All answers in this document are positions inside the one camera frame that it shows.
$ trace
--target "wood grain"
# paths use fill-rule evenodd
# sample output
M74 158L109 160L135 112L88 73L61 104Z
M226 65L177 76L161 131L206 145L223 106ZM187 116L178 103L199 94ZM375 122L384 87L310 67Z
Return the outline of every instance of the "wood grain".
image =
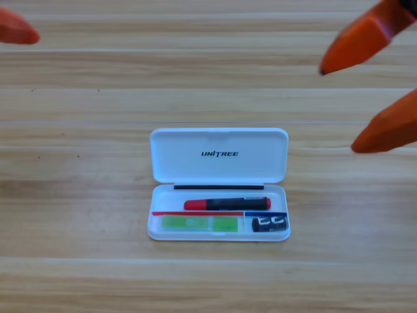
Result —
M376 0L6 0L41 32L0 45L0 312L415 313L417 144L350 144L415 88L415 26L322 78ZM149 134L281 127L283 243L147 235Z

